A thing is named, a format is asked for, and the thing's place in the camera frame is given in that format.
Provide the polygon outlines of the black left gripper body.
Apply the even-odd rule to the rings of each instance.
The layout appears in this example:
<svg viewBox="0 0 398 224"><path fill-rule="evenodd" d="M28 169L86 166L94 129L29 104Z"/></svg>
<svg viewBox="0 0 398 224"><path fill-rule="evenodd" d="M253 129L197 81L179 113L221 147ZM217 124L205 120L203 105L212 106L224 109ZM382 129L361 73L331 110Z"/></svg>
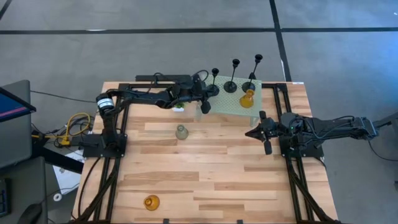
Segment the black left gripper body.
<svg viewBox="0 0 398 224"><path fill-rule="evenodd" d="M187 88L180 87L180 91L173 100L172 106L177 103L191 103L193 101L201 102L201 112L203 114L208 114L211 110L211 105L208 99L205 98L206 83L200 78L199 74L194 74L192 76L192 84Z"/></svg>

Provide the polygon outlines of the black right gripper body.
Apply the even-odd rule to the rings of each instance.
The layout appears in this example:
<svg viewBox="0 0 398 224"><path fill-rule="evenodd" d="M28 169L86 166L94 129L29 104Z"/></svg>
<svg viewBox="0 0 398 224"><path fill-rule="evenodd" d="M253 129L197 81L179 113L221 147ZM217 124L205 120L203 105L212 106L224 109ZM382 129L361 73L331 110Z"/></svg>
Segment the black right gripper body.
<svg viewBox="0 0 398 224"><path fill-rule="evenodd" d="M276 138L279 133L279 127L278 123L276 123L272 118L267 117L265 111L260 111L259 112L259 117L260 117L260 137L261 141L264 145L264 150L266 155L272 154L272 145L270 142L271 138Z"/></svg>

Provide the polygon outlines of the short black candlestick holder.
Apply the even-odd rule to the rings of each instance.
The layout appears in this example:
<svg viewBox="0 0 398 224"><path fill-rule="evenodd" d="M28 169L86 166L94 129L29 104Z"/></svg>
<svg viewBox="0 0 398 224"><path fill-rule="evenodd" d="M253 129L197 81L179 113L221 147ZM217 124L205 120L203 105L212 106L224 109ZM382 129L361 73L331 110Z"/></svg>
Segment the short black candlestick holder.
<svg viewBox="0 0 398 224"><path fill-rule="evenodd" d="M211 70L211 72L212 72L212 76L213 76L213 81L212 81L211 84L215 84L215 79L216 79L216 77L218 76L218 74L219 74L220 71L219 71L217 68L213 68L213 69ZM218 94L219 94L219 92L220 92L219 88L218 88L217 90L207 90L207 91L217 91Z"/></svg>

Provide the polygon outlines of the medium black candlestick holder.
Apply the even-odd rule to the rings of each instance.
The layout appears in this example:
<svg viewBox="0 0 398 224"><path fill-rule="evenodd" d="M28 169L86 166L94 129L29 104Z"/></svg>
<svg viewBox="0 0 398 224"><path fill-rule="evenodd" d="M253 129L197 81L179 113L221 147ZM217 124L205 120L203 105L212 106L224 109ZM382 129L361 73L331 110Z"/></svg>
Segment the medium black candlestick holder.
<svg viewBox="0 0 398 224"><path fill-rule="evenodd" d="M231 79L230 79L230 81L227 81L224 84L224 90L227 93L234 93L237 90L237 85L234 82L234 75L235 75L235 71L236 71L238 65L240 64L240 60L237 58L234 58L232 61L232 64L233 64L233 71L232 71Z"/></svg>

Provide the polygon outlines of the amber ribbed glass candle holder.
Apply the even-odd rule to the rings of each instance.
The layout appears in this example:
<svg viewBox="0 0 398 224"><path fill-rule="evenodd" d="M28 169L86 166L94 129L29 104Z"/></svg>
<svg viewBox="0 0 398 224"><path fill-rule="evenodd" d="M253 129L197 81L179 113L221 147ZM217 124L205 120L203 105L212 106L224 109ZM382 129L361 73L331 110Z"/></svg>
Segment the amber ribbed glass candle holder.
<svg viewBox="0 0 398 224"><path fill-rule="evenodd" d="M156 195L149 195L144 199L144 206L149 211L157 210L160 206L160 199Z"/></svg>
<svg viewBox="0 0 398 224"><path fill-rule="evenodd" d="M239 99L239 103L243 108L251 108L254 104L254 90L248 89Z"/></svg>

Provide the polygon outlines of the tall black candlestick holder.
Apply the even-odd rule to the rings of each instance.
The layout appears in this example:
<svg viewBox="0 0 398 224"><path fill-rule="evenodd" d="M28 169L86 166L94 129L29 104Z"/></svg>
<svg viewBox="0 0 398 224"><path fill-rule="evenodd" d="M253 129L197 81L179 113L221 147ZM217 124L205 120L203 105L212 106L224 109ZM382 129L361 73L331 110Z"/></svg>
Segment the tall black candlestick holder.
<svg viewBox="0 0 398 224"><path fill-rule="evenodd" d="M243 85L242 85L243 92L247 92L248 90L253 90L253 91L256 90L256 87L252 81L256 79L255 72L257 70L258 64L263 59L263 56L261 54L256 54L254 57L255 57L255 66L254 66L253 71L249 74L249 81L243 83Z"/></svg>

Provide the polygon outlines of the pale green perforated shelf table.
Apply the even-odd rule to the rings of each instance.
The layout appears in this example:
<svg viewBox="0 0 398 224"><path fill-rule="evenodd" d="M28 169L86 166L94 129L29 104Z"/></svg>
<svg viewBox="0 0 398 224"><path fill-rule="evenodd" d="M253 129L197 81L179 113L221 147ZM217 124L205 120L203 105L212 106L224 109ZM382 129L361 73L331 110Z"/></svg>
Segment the pale green perforated shelf table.
<svg viewBox="0 0 398 224"><path fill-rule="evenodd" d="M234 78L235 84L238 89L234 93L227 93L224 90L224 84L230 81L230 77L218 75L215 79L215 85L219 88L220 92L217 96L208 99L211 110L208 114L228 114L237 116L250 117L250 126L255 126L259 121L259 112L262 110L262 82L260 80L253 80L252 83L256 87L253 101L254 104L250 108L243 108L240 105L240 98L245 93L242 91L243 83L249 81L247 78Z"/></svg>

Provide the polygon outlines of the black stand beam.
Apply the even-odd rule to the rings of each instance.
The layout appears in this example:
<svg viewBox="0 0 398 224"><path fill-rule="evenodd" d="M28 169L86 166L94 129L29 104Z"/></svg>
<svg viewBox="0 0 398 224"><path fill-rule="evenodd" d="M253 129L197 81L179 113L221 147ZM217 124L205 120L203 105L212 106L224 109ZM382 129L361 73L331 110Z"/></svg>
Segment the black stand beam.
<svg viewBox="0 0 398 224"><path fill-rule="evenodd" d="M31 159L36 157L43 157L44 161L53 166L61 167L65 170L81 174L83 170L83 163L74 160L70 157L64 156L60 153L47 149L45 145L49 141L44 138L44 135L36 130L32 131L32 155Z"/></svg>

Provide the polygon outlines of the white paper sheet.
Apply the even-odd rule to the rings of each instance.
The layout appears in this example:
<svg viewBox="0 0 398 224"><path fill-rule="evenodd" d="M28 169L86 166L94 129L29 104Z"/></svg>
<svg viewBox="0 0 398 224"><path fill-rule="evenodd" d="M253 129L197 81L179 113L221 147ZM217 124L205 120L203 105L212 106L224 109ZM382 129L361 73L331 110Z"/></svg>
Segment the white paper sheet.
<svg viewBox="0 0 398 224"><path fill-rule="evenodd" d="M85 162L83 158L83 150L77 150L66 154L67 157L72 158L78 162ZM76 189L80 183L81 174L66 170L64 168L53 166L58 186L61 189L61 194L66 195L72 190Z"/></svg>

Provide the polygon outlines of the computer monitor blue screen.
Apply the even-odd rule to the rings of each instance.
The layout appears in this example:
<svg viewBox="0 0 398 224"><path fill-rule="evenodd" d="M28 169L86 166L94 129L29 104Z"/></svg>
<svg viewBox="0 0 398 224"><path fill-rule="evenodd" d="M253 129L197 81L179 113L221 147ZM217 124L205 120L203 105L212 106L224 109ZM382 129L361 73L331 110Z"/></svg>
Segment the computer monitor blue screen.
<svg viewBox="0 0 398 224"><path fill-rule="evenodd" d="M0 87L0 123L36 111L36 107Z"/></svg>

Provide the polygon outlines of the dark grey desk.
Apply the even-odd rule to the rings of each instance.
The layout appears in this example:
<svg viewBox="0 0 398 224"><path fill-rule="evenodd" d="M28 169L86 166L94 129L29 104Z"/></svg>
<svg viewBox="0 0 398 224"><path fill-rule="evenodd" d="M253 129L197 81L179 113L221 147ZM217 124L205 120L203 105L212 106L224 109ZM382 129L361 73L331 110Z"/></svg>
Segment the dark grey desk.
<svg viewBox="0 0 398 224"><path fill-rule="evenodd" d="M0 218L0 224L16 224L22 212L33 203L42 207L36 224L48 224L45 161L42 157L3 168L0 178L11 180L11 214Z"/></svg>

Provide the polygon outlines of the black computer mouse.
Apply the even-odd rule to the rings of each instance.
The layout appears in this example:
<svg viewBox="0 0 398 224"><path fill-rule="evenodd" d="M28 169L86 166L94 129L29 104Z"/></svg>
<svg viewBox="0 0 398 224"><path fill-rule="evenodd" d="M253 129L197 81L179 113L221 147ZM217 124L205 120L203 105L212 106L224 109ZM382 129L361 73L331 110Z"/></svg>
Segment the black computer mouse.
<svg viewBox="0 0 398 224"><path fill-rule="evenodd" d="M40 203L30 204L19 217L17 224L36 224L41 216L42 206Z"/></svg>

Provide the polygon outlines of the black keyboard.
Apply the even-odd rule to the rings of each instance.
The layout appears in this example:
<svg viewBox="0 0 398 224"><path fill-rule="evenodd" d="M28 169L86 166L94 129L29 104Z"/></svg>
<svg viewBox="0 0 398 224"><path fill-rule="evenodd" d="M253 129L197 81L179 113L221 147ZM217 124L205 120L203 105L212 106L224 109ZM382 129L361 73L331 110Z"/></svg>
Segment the black keyboard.
<svg viewBox="0 0 398 224"><path fill-rule="evenodd" d="M0 179L0 218L11 213L11 179Z"/></svg>

